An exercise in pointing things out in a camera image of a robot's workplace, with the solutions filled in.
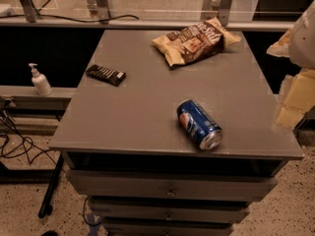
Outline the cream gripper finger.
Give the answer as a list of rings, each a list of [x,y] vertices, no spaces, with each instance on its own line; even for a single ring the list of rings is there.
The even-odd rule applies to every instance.
[[[293,130],[314,106],[315,70],[302,69],[295,76],[286,75],[278,95],[274,124]]]
[[[267,53],[275,57],[289,57],[289,44],[291,39],[292,29],[288,29],[285,34],[268,49]]]

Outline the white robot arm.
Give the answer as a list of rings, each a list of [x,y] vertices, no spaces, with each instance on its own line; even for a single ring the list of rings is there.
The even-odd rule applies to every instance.
[[[315,106],[315,1],[267,53],[301,67],[296,76],[286,76],[282,82],[275,120],[277,125],[293,129]]]

